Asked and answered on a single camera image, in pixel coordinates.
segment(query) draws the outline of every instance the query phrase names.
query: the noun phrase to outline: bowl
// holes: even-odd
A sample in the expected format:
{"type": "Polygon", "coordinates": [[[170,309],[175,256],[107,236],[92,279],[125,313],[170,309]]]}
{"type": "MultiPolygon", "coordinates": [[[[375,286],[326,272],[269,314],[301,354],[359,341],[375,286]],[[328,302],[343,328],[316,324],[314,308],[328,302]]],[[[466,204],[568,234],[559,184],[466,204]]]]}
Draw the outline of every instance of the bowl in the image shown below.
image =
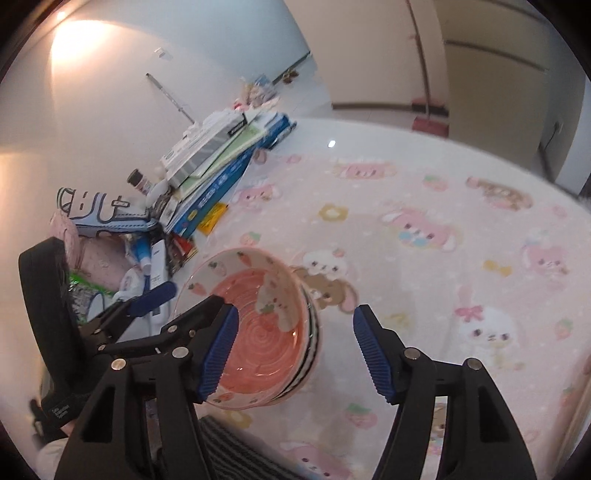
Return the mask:
{"type": "Polygon", "coordinates": [[[318,351],[320,349],[320,322],[316,307],[311,296],[305,289],[302,289],[304,297],[308,304],[308,318],[310,321],[310,341],[304,359],[302,360],[300,369],[292,382],[275,398],[273,398],[267,405],[274,405],[296,393],[304,384],[304,381],[309,377],[312,369],[316,365],[318,358],[318,351]]]}
{"type": "Polygon", "coordinates": [[[239,327],[220,383],[207,402],[243,410],[276,400],[299,378],[315,338],[310,332],[317,331],[299,279],[262,250],[226,250],[191,275],[174,316],[212,294],[238,309],[239,327]]]}

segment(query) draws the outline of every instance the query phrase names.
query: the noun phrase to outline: plastic bag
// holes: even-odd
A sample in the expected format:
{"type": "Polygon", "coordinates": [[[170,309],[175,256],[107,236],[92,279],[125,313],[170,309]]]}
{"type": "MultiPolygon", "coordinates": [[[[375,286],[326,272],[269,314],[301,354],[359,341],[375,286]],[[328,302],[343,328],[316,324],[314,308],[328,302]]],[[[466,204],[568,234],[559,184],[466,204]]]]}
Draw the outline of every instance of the plastic bag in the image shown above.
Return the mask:
{"type": "Polygon", "coordinates": [[[244,83],[242,86],[242,100],[254,108],[260,107],[277,95],[277,90],[266,75],[260,75],[252,83],[244,83]]]}

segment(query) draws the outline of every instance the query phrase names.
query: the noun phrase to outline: white wall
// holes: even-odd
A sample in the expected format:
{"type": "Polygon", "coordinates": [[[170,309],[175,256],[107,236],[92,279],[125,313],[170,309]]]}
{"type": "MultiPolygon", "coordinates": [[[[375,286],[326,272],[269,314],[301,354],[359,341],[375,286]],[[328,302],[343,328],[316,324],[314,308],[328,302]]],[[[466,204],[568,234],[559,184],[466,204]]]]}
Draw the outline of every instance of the white wall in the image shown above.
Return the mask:
{"type": "Polygon", "coordinates": [[[150,174],[180,138],[187,120],[146,72],[201,120],[233,102],[239,77],[273,78],[307,50],[281,0],[93,0],[10,68],[0,85],[0,419],[29,463],[38,350],[17,259],[46,237],[57,189],[130,194],[129,172],[150,174]],[[54,40],[69,47],[52,58],[54,40]]]}
{"type": "Polygon", "coordinates": [[[586,75],[556,29],[548,29],[548,112],[541,143],[544,146],[548,143],[556,122],[563,124],[562,131],[554,136],[546,149],[550,169],[556,176],[569,153],[579,123],[586,75]]]}
{"type": "Polygon", "coordinates": [[[556,184],[579,194],[591,175],[591,82],[585,79],[583,106],[574,133],[573,142],[556,184]]]}

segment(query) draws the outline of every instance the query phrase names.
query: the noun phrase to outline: floor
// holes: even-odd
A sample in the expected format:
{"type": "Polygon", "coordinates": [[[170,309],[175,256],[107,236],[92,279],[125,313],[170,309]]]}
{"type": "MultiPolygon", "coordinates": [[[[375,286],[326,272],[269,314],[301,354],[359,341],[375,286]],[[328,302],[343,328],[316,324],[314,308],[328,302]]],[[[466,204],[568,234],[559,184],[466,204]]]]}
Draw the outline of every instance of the floor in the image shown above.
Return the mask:
{"type": "MultiPolygon", "coordinates": [[[[294,118],[334,118],[411,130],[417,117],[426,117],[415,112],[383,109],[333,110],[329,91],[318,74],[314,58],[310,56],[304,60],[297,71],[300,75],[291,84],[285,85],[283,82],[277,84],[280,96],[277,108],[294,118]]],[[[537,177],[545,178],[538,152],[531,162],[530,171],[537,177]]]]}

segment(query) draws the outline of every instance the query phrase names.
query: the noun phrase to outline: bunny print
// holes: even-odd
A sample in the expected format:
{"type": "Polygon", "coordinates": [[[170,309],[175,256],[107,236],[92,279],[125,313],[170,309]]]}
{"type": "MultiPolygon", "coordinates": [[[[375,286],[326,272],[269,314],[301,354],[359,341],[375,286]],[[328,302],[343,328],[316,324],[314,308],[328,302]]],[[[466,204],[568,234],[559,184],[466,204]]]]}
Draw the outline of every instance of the bunny print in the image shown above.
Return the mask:
{"type": "Polygon", "coordinates": [[[528,194],[488,180],[470,177],[466,180],[466,185],[471,189],[481,189],[486,201],[495,208],[517,212],[531,208],[534,204],[528,194]]]}
{"type": "Polygon", "coordinates": [[[351,472],[338,459],[309,443],[284,442],[280,447],[310,480],[347,480],[351,476],[351,472]]]}
{"type": "Polygon", "coordinates": [[[335,167],[335,175],[340,179],[379,180],[396,175],[396,168],[382,162],[338,164],[335,167]]]}
{"type": "Polygon", "coordinates": [[[271,199],[279,198],[281,193],[274,184],[266,179],[258,180],[254,185],[238,190],[232,197],[232,203],[245,209],[260,212],[262,205],[271,199]]]}
{"type": "Polygon", "coordinates": [[[344,256],[340,248],[315,250],[304,254],[303,266],[293,267],[320,310],[338,306],[341,312],[351,313],[357,306],[357,292],[344,280],[349,271],[344,256]]]}
{"type": "Polygon", "coordinates": [[[348,267],[345,253],[340,250],[316,250],[304,254],[303,264],[310,275],[323,274],[328,280],[346,275],[348,267]]]}
{"type": "Polygon", "coordinates": [[[442,252],[456,249],[457,239],[452,227],[432,222],[420,210],[403,208],[384,215],[381,220],[394,228],[403,245],[419,249],[435,248],[442,252]]]}
{"type": "Polygon", "coordinates": [[[458,319],[457,332],[469,355],[480,359],[487,367],[512,367],[507,359],[510,347],[518,348],[519,330],[509,315],[501,310],[472,304],[470,287],[459,290],[461,307],[454,313],[458,319]]]}
{"type": "Polygon", "coordinates": [[[521,262],[526,269],[554,281],[569,273],[564,257],[564,249],[552,245],[545,232],[530,233],[521,250],[521,262]]]}

